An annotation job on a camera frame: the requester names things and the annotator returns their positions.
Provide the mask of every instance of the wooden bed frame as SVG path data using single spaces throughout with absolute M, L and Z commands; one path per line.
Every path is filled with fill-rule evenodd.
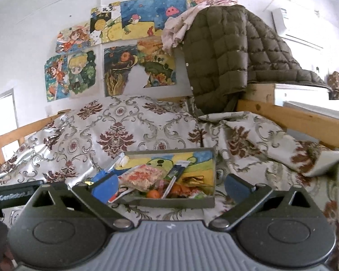
M 163 101 L 179 102 L 183 97 L 163 98 Z M 5 162 L 2 147 L 18 140 L 21 145 L 24 137 L 41 130 L 46 124 L 69 110 L 60 111 L 57 115 L 22 126 L 0 136 L 0 164 Z M 339 148 L 339 120 L 315 113 L 300 111 L 288 107 L 275 106 L 249 100 L 239 100 L 236 111 L 250 111 L 264 116 L 283 129 L 292 129 L 312 136 L 330 149 Z

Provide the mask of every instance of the pink blanket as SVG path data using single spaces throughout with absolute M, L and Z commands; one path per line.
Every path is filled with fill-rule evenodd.
M 237 3 L 237 0 L 208 0 L 188 9 L 178 17 L 169 17 L 162 32 L 163 50 L 168 54 L 172 53 L 172 48 L 183 40 L 197 13 L 202 9 L 210 6 L 233 6 Z

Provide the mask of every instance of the gray ribbed gripper base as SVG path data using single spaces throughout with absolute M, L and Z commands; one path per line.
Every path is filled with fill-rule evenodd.
M 276 271 L 245 255 L 227 233 L 201 221 L 142 221 L 113 235 L 91 261 L 68 271 Z M 319 265 L 308 271 L 329 271 Z M 33 271 L 18 266 L 16 271 Z

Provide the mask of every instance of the patterned bedspread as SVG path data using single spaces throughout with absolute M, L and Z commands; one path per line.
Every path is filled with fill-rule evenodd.
M 250 112 L 193 116 L 193 105 L 149 97 L 117 96 L 93 101 L 56 119 L 31 136 L 0 166 L 0 186 L 42 179 L 73 186 L 106 168 L 122 151 L 214 147 L 217 158 L 215 208 L 164 209 L 112 204 L 135 223 L 140 219 L 203 219 L 206 223 L 235 204 L 223 180 L 234 173 L 249 183 L 287 190 L 301 184 L 334 227 L 337 246 L 330 266 L 339 270 L 339 152 L 299 142 Z M 6 209 L 11 226 L 21 208 Z

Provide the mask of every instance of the quilted jacket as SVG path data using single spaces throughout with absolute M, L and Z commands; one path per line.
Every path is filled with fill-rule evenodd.
M 232 112 L 247 83 L 276 82 L 327 87 L 303 70 L 288 45 L 241 5 L 201 10 L 183 40 L 197 108 Z

